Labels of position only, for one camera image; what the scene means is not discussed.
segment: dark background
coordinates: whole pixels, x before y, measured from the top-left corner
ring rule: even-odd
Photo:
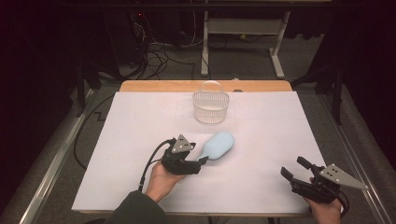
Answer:
[[[120,27],[107,32],[106,24],[118,24],[111,22],[120,19],[114,18],[114,14],[112,19],[111,15],[104,17],[101,13],[72,13],[65,17],[64,11],[46,0],[1,1],[0,4],[3,78],[0,211],[3,211],[69,111],[72,104],[69,93],[76,86],[80,66],[83,64],[84,72],[90,74],[86,78],[95,79],[101,70],[117,76],[120,74],[118,63],[125,58],[134,59],[140,53],[125,56],[115,51],[120,46],[112,44],[115,38],[128,38],[124,44],[131,49],[135,43],[131,33],[124,33]],[[326,34],[310,71],[334,57],[342,62],[344,82],[393,167],[396,166],[391,141],[396,128],[394,8],[392,1],[381,0],[335,14],[322,10],[292,11],[285,33],[289,38],[297,34],[305,38]],[[271,17],[277,12],[272,13],[251,16]],[[246,16],[238,12],[219,12],[218,15]],[[203,13],[197,16],[197,21],[202,21]],[[180,30],[191,34],[188,13],[148,12],[148,18],[156,21],[155,32],[171,43],[177,44]],[[202,24],[197,23],[197,28],[202,30]],[[309,81],[321,80],[319,76]]]

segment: white metal frame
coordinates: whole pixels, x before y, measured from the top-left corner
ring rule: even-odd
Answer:
[[[280,44],[288,25],[290,12],[285,12],[283,20],[246,20],[246,19],[209,19],[205,12],[204,18],[204,47],[202,51],[201,76],[209,74],[209,49],[207,47],[208,34],[246,34],[246,35],[277,35],[276,45],[269,49],[269,53],[276,71],[276,76],[285,78],[282,66],[277,56]]]

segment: light blue object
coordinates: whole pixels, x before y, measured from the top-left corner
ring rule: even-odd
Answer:
[[[233,136],[227,132],[221,132],[210,138],[205,144],[200,159],[208,156],[215,161],[222,157],[233,147]]]

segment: dark sleeve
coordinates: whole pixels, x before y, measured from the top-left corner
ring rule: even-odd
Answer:
[[[139,190],[128,194],[105,224],[166,224],[165,212]]]

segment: hand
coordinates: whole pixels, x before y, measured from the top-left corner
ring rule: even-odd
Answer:
[[[168,195],[175,184],[186,177],[185,175],[173,175],[169,173],[163,164],[158,161],[151,171],[146,195],[154,202],[158,203],[163,197]]]
[[[335,199],[331,203],[315,203],[304,198],[312,209],[312,215],[318,224],[340,224],[341,223],[341,203]]]

